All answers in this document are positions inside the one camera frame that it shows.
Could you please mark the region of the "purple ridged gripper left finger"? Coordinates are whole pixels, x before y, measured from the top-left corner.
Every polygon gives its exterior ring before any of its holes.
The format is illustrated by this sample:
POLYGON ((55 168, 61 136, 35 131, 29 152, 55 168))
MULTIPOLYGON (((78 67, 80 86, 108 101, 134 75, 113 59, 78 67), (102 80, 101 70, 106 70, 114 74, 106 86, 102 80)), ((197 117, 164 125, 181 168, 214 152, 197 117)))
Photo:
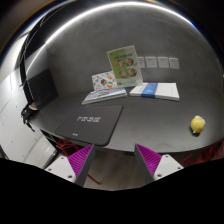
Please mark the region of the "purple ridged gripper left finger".
POLYGON ((46 171, 83 186, 94 156, 95 146, 89 145, 68 157, 59 156, 46 171))

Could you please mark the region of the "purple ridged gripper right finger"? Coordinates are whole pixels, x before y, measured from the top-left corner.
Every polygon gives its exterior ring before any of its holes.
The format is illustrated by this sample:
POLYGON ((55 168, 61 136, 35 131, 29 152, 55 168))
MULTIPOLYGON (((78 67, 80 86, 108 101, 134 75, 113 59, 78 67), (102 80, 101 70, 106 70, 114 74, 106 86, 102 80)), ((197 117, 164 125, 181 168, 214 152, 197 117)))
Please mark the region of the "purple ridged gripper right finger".
POLYGON ((160 155, 139 144, 135 145, 134 154, 146 184, 183 169, 169 154, 160 155))

